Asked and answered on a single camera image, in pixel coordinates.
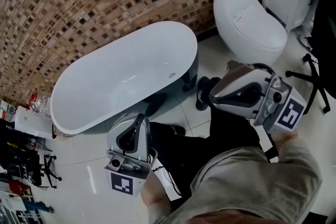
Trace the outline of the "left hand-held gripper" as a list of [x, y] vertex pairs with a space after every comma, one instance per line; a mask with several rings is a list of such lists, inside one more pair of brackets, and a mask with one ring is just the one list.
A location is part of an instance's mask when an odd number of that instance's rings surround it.
[[107, 134], [107, 156], [104, 168], [113, 191], [136, 197], [142, 189], [157, 158], [150, 148], [150, 122], [142, 113], [120, 117]]

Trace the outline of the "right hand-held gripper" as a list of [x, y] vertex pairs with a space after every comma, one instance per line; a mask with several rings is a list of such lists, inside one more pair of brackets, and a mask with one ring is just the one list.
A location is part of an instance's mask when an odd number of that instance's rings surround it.
[[236, 60], [227, 63], [209, 99], [219, 110], [252, 119], [268, 134], [292, 132], [307, 107], [301, 94], [268, 65]]

